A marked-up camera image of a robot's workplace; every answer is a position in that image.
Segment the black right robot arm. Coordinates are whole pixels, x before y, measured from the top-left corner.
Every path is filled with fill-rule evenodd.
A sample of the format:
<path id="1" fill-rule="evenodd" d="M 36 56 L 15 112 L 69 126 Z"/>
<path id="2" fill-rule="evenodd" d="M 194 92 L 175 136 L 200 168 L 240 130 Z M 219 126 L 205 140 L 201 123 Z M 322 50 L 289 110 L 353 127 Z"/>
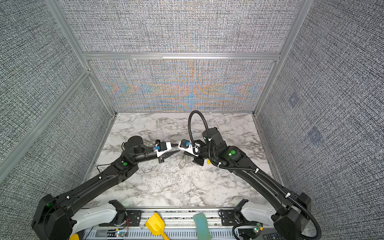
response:
<path id="1" fill-rule="evenodd" d="M 198 165 L 204 160 L 219 169 L 227 170 L 250 184 L 273 207 L 272 212 L 256 213 L 250 201 L 242 200 L 235 208 L 240 222 L 259 222 L 273 225 L 286 240 L 319 240 L 320 224 L 311 213 L 312 200 L 305 193 L 300 195 L 285 188 L 262 171 L 247 154 L 236 146 L 229 146 L 217 128 L 203 132 L 203 140 L 181 140 L 179 149 Z"/>

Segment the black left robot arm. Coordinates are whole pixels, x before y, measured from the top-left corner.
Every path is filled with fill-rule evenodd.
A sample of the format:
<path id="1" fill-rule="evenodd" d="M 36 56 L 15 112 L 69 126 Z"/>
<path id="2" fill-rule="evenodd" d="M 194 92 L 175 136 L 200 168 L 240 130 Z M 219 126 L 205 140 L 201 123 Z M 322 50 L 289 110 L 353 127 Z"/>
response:
<path id="1" fill-rule="evenodd" d="M 133 136 L 122 144 L 122 154 L 102 172 L 80 186 L 56 197 L 41 198 L 32 220 L 32 229 L 41 240 L 67 240 L 70 236 L 100 224 L 125 226 L 129 220 L 126 208 L 117 200 L 84 210 L 91 200 L 130 178 L 141 162 L 164 160 L 178 152 L 177 144 L 156 140 L 153 147 L 142 137 Z"/>

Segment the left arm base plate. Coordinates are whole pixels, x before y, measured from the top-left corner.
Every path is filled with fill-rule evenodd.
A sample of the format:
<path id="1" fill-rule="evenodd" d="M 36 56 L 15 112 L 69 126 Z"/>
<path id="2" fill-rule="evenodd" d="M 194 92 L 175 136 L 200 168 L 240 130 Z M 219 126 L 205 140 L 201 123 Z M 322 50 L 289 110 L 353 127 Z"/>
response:
<path id="1" fill-rule="evenodd" d="M 118 211 L 113 220 L 109 223 L 99 224 L 99 227 L 138 227 L 142 218 L 141 210 Z"/>

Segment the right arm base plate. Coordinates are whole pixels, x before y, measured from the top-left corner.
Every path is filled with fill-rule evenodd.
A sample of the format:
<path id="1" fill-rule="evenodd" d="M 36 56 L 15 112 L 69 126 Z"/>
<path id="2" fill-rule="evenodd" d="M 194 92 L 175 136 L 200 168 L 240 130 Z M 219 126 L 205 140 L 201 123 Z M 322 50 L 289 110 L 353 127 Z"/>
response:
<path id="1" fill-rule="evenodd" d="M 222 226 L 235 226 L 238 224 L 243 223 L 242 215 L 239 211 L 230 209 L 220 209 L 219 210 L 219 217 L 221 219 Z"/>

